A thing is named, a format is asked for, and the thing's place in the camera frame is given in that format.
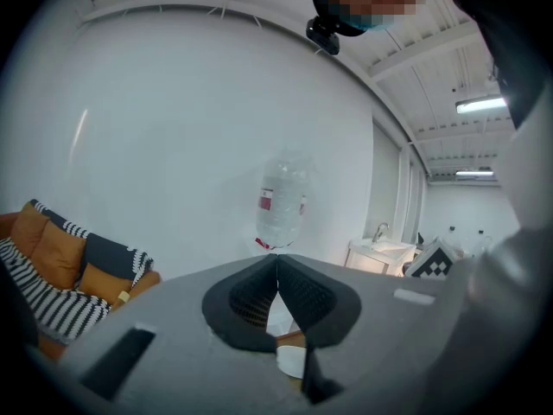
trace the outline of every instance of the orange sofa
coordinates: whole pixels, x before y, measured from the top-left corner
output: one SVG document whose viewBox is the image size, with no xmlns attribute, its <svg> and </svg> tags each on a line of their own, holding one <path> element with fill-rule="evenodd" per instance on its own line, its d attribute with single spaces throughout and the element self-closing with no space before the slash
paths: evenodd
<svg viewBox="0 0 553 415">
<path fill-rule="evenodd" d="M 39 349 L 67 344 L 161 281 L 153 259 L 90 233 L 37 200 L 0 215 L 0 259 L 33 311 Z"/>
</svg>

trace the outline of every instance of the white wall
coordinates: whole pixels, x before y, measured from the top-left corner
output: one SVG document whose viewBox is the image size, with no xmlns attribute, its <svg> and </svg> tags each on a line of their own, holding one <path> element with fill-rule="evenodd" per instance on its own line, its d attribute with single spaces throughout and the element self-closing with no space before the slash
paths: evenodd
<svg viewBox="0 0 553 415">
<path fill-rule="evenodd" d="M 427 187 L 419 230 L 425 242 L 439 235 L 471 252 L 482 238 L 480 229 L 493 244 L 517 232 L 517 218 L 501 188 Z"/>
<path fill-rule="evenodd" d="M 394 224 L 391 233 L 391 239 L 402 241 L 405 230 L 405 222 L 407 221 L 407 213 L 409 211 L 410 197 L 410 150 L 409 145 L 404 146 L 399 153 L 399 180 L 397 182 L 397 201 L 396 214 L 394 216 Z"/>
<path fill-rule="evenodd" d="M 356 80 L 281 32 L 186 10 L 75 23 L 44 56 L 70 12 L 4 76 L 0 213 L 36 197 L 172 278 L 251 255 L 264 161 L 289 146 L 316 167 L 290 251 L 343 263 L 371 187 L 372 99 Z"/>
<path fill-rule="evenodd" d="M 399 185 L 399 148 L 376 125 L 372 129 L 372 184 L 369 212 L 364 238 L 372 238 L 381 223 L 389 228 L 385 235 L 393 235 Z"/>
<path fill-rule="evenodd" d="M 409 205 L 405 219 L 404 243 L 416 243 L 416 235 L 420 227 L 421 210 L 423 208 L 423 190 L 426 184 L 424 173 L 415 166 L 410 166 Z"/>
</svg>

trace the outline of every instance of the orange cushion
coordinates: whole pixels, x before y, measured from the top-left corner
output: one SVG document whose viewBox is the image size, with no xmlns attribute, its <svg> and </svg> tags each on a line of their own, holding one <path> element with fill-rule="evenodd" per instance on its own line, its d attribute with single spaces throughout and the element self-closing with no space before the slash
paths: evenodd
<svg viewBox="0 0 553 415">
<path fill-rule="evenodd" d="M 43 354 L 54 360 L 54 362 L 58 362 L 63 351 L 66 349 L 63 344 L 59 344 L 43 334 L 38 335 L 38 348 Z"/>
<path fill-rule="evenodd" d="M 138 283 L 135 284 L 135 287 L 130 290 L 130 298 L 137 297 L 141 293 L 147 291 L 150 287 L 158 284 L 160 281 L 162 281 L 162 277 L 158 272 L 146 272 L 144 275 L 142 275 L 142 278 L 138 280 Z"/>
<path fill-rule="evenodd" d="M 11 235 L 11 228 L 17 220 L 18 212 L 0 215 L 0 239 L 8 238 Z"/>
<path fill-rule="evenodd" d="M 44 227 L 31 261 L 38 273 L 52 286 L 72 289 L 79 274 L 85 243 L 85 239 L 70 235 L 49 222 Z"/>
<path fill-rule="evenodd" d="M 41 240 L 42 233 L 50 219 L 38 212 L 30 203 L 27 203 L 11 228 L 10 237 L 19 252 L 28 259 Z"/>
<path fill-rule="evenodd" d="M 87 295 L 103 298 L 108 304 L 114 304 L 121 291 L 128 292 L 132 281 L 114 277 L 88 263 L 80 280 L 79 290 Z"/>
</svg>

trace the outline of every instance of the fluorescent light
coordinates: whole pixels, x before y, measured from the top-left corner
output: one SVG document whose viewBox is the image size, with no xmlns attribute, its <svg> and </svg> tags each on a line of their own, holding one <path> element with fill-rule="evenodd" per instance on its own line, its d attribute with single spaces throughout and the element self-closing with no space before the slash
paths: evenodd
<svg viewBox="0 0 553 415">
<path fill-rule="evenodd" d="M 458 170 L 456 176 L 493 176 L 491 170 Z"/>
<path fill-rule="evenodd" d="M 481 111 L 483 109 L 492 109 L 494 107 L 504 107 L 507 103 L 503 97 L 486 97 L 484 99 L 473 99 L 460 101 L 455 103 L 458 114 L 466 114 L 467 112 Z"/>
</svg>

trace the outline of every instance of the plastic water bottle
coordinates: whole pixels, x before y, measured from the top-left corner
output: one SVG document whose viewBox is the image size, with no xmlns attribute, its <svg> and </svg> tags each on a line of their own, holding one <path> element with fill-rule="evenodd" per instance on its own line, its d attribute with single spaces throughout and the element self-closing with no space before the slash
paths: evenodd
<svg viewBox="0 0 553 415">
<path fill-rule="evenodd" d="M 265 166 L 257 204 L 257 242 L 289 246 L 298 236 L 307 204 L 308 160 L 276 158 Z"/>
</svg>

